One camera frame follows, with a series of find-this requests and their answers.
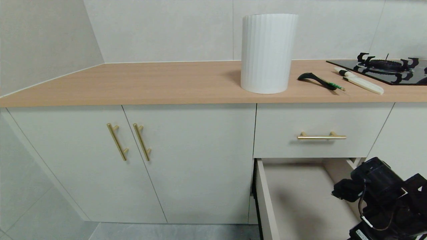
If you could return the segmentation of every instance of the white ribbed vase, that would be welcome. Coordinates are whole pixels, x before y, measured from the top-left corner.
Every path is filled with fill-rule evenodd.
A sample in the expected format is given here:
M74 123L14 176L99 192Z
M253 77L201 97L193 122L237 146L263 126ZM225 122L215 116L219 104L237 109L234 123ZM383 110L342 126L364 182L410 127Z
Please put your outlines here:
M260 14L243 18L240 86L250 92L275 94L288 87L295 14Z

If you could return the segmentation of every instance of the drawer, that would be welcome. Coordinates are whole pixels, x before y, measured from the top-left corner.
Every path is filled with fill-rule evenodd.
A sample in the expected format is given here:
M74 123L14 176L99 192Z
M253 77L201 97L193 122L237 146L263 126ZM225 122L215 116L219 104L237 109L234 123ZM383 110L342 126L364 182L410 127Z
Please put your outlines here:
M322 165L255 164L254 196L263 239L349 238L359 221L343 200L331 195L333 182Z
M254 158L366 157L393 107L387 103L258 104ZM298 139L306 135L346 139Z

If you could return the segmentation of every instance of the gray floor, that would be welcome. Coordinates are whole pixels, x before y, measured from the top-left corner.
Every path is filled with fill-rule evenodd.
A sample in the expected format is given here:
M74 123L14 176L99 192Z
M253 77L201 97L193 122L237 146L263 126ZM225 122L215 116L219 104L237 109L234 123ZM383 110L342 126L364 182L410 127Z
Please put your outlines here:
M105 223L89 240L259 240L258 225L159 225Z

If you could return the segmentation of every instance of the cable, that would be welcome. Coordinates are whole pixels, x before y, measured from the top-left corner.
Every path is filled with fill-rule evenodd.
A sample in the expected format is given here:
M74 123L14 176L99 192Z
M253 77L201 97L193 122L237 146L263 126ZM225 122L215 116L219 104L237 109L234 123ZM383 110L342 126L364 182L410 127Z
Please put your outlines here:
M390 217L390 222L389 222L389 224L385 227L385 228L375 228L366 218L365 218L365 216L363 215L363 213L362 213L362 201L363 201L363 198L365 197L365 193L366 193L366 180L365 180L365 184L363 185L363 192L362 192L362 196L360 197L360 199L359 199L359 204L358 204L358 209L359 209L359 214L360 214L360 218L363 220L363 221L365 221L366 222L366 224L368 224L371 228L373 228L373 229L375 229L375 230L377 230L377 231L385 231L385 230L387 230L387 229L389 229L389 227L390 227L390 225L392 224L392 221L393 221L393 217L394 217L394 214L395 214L395 211L396 211L396 207L397 207L397 205L395 205L394 206L394 208L393 208L393 211L392 211L392 215L391 215L391 217Z

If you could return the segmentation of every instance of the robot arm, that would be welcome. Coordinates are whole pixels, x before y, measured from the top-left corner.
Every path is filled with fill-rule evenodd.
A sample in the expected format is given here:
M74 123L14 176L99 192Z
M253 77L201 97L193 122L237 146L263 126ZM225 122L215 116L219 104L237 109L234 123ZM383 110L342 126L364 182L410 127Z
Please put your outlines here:
M350 240L414 240L427 233L427 180L420 174L403 181L372 158L353 170L351 179L336 183L332 195L359 200L363 221L350 230ZM362 201L367 204L363 209Z

